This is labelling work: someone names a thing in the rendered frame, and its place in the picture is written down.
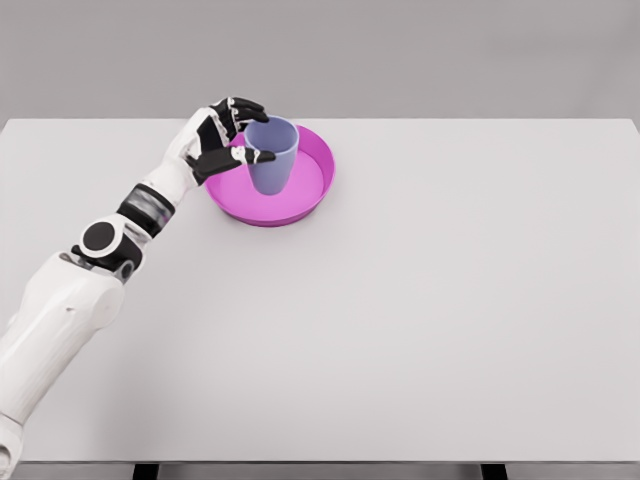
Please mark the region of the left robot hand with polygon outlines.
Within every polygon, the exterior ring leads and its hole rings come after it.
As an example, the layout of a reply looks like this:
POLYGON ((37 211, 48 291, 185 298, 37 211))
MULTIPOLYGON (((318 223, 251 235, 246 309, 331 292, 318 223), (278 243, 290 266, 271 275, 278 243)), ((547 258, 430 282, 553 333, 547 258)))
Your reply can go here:
POLYGON ((249 99, 226 97, 199 108, 169 144, 163 160, 185 167, 198 185, 208 178, 241 165, 254 165, 275 159, 272 152, 262 153, 231 142, 249 124, 266 123, 265 108, 249 99))

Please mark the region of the lavender plastic cup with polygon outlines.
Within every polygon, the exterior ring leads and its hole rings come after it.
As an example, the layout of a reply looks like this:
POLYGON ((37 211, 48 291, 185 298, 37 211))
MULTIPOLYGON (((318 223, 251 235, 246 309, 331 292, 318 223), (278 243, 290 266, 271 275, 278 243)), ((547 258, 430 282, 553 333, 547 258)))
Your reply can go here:
POLYGON ((299 132, 289 120, 270 115, 266 123, 251 123, 244 131, 247 148, 272 152, 275 159, 249 166, 254 188, 264 195, 279 194, 288 183, 299 146, 299 132))

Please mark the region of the magenta round plate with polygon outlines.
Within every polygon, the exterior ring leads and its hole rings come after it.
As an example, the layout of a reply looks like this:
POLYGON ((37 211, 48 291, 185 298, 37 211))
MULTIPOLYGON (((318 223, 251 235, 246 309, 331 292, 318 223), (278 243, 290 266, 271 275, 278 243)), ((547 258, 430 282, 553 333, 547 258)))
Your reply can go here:
POLYGON ((298 153, 282 192, 271 196, 259 193, 245 166, 204 183, 210 198, 223 212, 248 225, 280 227, 303 219, 320 204, 335 178, 334 155, 315 131, 302 125, 296 128, 298 153))

